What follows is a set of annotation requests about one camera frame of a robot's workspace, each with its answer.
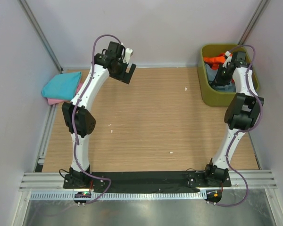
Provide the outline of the grey blue t shirt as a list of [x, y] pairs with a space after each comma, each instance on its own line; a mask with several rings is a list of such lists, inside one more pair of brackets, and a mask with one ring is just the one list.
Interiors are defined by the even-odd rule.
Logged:
[[[205, 64], [205, 69], [207, 73], [207, 80], [210, 85], [213, 82], [218, 70], [212, 69], [208, 64]], [[236, 92], [235, 84], [232, 82], [225, 86], [213, 85], [212, 88], [218, 92]]]

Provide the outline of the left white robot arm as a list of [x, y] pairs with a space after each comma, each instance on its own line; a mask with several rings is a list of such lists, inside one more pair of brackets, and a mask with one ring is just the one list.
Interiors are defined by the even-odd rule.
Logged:
[[64, 176], [63, 187], [87, 188], [92, 181], [89, 176], [89, 140], [96, 120], [90, 110], [101, 86], [109, 78], [129, 84], [136, 68], [130, 64], [131, 48], [122, 43], [110, 42], [107, 49], [94, 54], [89, 74], [75, 97], [62, 105], [64, 121], [71, 134], [73, 159], [69, 172]]

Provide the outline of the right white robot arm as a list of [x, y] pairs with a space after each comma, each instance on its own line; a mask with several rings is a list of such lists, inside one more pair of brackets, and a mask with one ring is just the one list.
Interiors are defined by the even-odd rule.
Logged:
[[213, 80], [214, 85], [233, 81], [236, 93], [225, 112], [224, 122], [227, 127], [224, 139], [203, 174], [203, 181], [208, 186], [219, 186], [229, 179], [228, 171], [236, 147], [245, 133], [257, 124], [264, 104], [264, 99], [256, 93], [252, 81], [252, 64], [248, 64], [246, 58], [244, 51], [227, 51], [225, 62]]

